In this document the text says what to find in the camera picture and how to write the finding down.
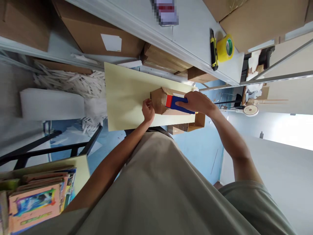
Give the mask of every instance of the left hand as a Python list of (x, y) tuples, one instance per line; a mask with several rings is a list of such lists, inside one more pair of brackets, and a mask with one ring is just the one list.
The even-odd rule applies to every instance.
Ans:
[(142, 113), (144, 116), (144, 122), (152, 123), (155, 115), (155, 111), (150, 99), (146, 99), (142, 103)]

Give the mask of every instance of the white shelf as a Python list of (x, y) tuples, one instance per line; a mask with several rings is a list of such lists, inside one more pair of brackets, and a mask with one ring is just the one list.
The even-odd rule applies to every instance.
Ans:
[(225, 35), (202, 0), (177, 0), (179, 25), (161, 27), (152, 11), (151, 1), (67, 0), (87, 12), (151, 43), (171, 55), (212, 74), (231, 85), (238, 85), (243, 60), (235, 56), (227, 66), (213, 71), (210, 58), (210, 28)]
[[(130, 57), (83, 54), (61, 19), (58, 17), (55, 17), (54, 27), (50, 35), (48, 52), (26, 46), (4, 37), (0, 37), (0, 48), (7, 51), (17, 52), (99, 71), (104, 71), (103, 62), (119, 64), (137, 60), (137, 58)], [(75, 59), (71, 57), (71, 53), (85, 55), (85, 57), (96, 60), (100, 63), (99, 65), (96, 65)]]

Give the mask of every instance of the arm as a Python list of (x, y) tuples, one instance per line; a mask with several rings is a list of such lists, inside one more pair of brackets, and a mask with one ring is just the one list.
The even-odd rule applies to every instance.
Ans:
[(198, 91), (187, 93), (185, 98), (188, 99), (188, 103), (176, 102), (176, 105), (190, 111), (203, 113), (210, 117), (215, 124), (223, 146), (232, 158), (235, 180), (254, 180), (263, 184), (245, 141), (222, 115), (218, 107)]
[(63, 213), (89, 208), (103, 197), (154, 119), (155, 111), (149, 99), (144, 100), (142, 112), (144, 115), (143, 123), (104, 158)]

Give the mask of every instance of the yellow tape roll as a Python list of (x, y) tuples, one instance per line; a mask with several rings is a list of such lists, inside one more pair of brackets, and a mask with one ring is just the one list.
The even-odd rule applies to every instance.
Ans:
[(218, 61), (220, 63), (230, 60), (234, 54), (234, 42), (232, 36), (227, 34), (221, 41), (216, 45)]

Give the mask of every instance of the white wall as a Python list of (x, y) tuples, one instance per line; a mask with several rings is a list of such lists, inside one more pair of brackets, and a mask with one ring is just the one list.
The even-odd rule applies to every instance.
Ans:
[(263, 132), (263, 139), (313, 150), (313, 115), (259, 113), (248, 117), (235, 112), (228, 112), (228, 115), (229, 122), (241, 135), (259, 137)]
[[(313, 231), (313, 151), (244, 136), (253, 161), (273, 199), (296, 232)], [(224, 151), (220, 182), (234, 182), (232, 159)]]
[[(270, 65), (311, 39), (313, 39), (313, 32), (276, 45), (270, 59)], [(265, 77), (311, 71), (313, 70), (312, 55), (313, 45), (278, 65), (265, 74)], [(288, 101), (284, 101), (287, 104), (259, 104), (258, 107), (261, 112), (313, 114), (313, 78), (273, 82), (268, 83), (268, 86), (270, 86), (268, 99)]]

